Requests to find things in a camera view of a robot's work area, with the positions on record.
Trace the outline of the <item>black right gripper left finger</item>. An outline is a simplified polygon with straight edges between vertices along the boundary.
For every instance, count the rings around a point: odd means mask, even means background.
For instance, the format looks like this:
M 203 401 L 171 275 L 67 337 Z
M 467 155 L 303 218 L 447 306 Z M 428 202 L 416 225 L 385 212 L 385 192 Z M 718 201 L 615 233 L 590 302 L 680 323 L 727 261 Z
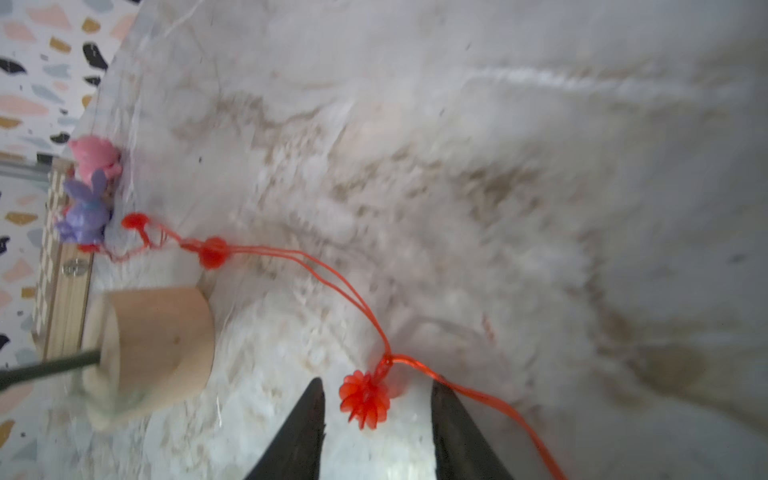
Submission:
M 245 480 L 318 480 L 325 437 L 325 394 L 313 378 Z

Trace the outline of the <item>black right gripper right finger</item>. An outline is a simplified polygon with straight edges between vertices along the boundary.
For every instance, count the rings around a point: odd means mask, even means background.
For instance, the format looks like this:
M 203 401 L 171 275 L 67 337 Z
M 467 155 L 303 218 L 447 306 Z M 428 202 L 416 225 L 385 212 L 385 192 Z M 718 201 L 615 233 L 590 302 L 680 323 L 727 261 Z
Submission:
M 513 480 L 455 392 L 437 380 L 431 419 L 437 480 Z

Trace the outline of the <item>small green christmas tree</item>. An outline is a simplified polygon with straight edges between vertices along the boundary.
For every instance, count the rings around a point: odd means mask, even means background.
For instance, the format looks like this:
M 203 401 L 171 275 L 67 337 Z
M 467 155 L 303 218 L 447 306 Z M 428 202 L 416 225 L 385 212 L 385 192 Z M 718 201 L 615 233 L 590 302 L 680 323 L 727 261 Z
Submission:
M 50 376 L 81 370 L 98 365 L 101 361 L 99 350 L 78 352 L 75 355 L 1 371 L 1 390 L 8 390 L 18 384 L 33 382 Z

